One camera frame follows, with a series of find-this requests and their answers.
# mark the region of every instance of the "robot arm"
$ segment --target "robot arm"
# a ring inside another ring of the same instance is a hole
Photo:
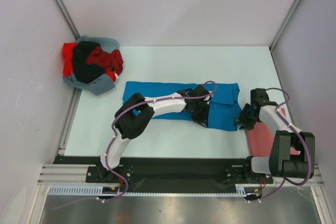
[[[139,93],[134,94],[115,114],[115,118],[120,116],[115,124],[117,133],[114,141],[108,148],[108,153],[100,156],[102,167],[108,169],[106,155],[108,156],[109,167],[117,167],[121,155],[130,141],[143,133],[149,121],[154,116],[187,111],[191,113],[191,118],[194,122],[207,127],[210,99],[210,93],[202,85],[198,85],[194,90],[176,91],[164,97],[149,98],[143,97]],[[132,106],[137,112],[130,110],[124,113]]]
[[[237,119],[241,128],[251,130],[257,122],[264,122],[274,134],[269,157],[252,157],[251,171],[271,174],[274,177],[305,178],[308,172],[308,157],[297,135],[303,138],[310,155],[311,174],[314,174],[315,137],[292,124],[286,124],[286,116],[277,110],[278,104],[269,101],[265,89],[251,90],[251,104],[246,104]],[[300,152],[290,154],[291,147]]]

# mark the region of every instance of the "white table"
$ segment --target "white table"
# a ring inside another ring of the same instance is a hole
[[[124,71],[116,87],[100,96],[82,91],[72,124],[66,156],[99,156],[113,136],[111,122],[122,105],[127,81],[203,83],[237,82],[238,102],[250,102],[254,88],[280,88],[268,47],[121,47]],[[279,91],[270,99],[284,100]],[[131,141],[123,156],[245,158],[244,131],[205,129],[191,121],[152,120]]]

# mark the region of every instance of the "white wall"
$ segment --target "white wall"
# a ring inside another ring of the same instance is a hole
[[[293,0],[64,0],[79,32],[122,46],[269,46]]]
[[[336,0],[303,0],[275,60],[296,120],[316,137],[316,160],[336,209]]]
[[[65,118],[72,89],[62,82],[61,48],[74,38],[53,0],[0,6],[0,219],[24,186],[23,223]]]

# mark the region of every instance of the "black garment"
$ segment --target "black garment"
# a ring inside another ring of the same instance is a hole
[[[106,73],[105,69],[103,69],[101,66],[97,64],[88,65],[86,63],[86,59],[98,46],[100,45],[96,42],[81,41],[74,48],[72,66],[73,71],[75,72],[75,77],[78,81],[83,83],[91,83],[93,80]]]

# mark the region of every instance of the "metal floor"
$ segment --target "metal floor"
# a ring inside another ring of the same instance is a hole
[[[264,193],[274,190],[264,189]],[[309,187],[286,187],[259,203],[243,198],[124,196],[102,204],[82,201],[50,210],[78,196],[48,196],[40,224],[319,224],[321,223]]]

